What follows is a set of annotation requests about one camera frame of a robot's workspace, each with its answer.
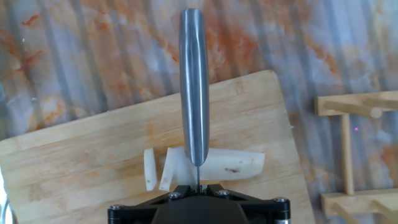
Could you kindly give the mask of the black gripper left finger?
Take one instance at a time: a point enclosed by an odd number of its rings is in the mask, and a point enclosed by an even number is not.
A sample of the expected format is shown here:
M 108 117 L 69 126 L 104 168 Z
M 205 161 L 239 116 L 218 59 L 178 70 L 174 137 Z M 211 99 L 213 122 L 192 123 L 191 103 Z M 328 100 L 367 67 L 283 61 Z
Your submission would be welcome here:
M 197 196 L 197 190 L 189 185 L 178 185 L 174 191 L 142 202 L 138 205 L 111 205 L 108 208 L 108 224 L 152 223 L 157 210 L 168 203 Z

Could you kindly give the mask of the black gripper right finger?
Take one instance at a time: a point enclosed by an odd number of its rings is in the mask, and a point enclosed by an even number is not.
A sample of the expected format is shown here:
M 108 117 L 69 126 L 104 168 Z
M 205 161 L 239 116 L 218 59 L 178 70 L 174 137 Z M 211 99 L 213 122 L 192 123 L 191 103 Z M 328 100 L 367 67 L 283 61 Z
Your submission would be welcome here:
M 202 185 L 200 195 L 206 197 L 202 206 L 205 217 L 215 223 L 290 223 L 290 200 L 276 197 L 263 200 L 220 184 Z

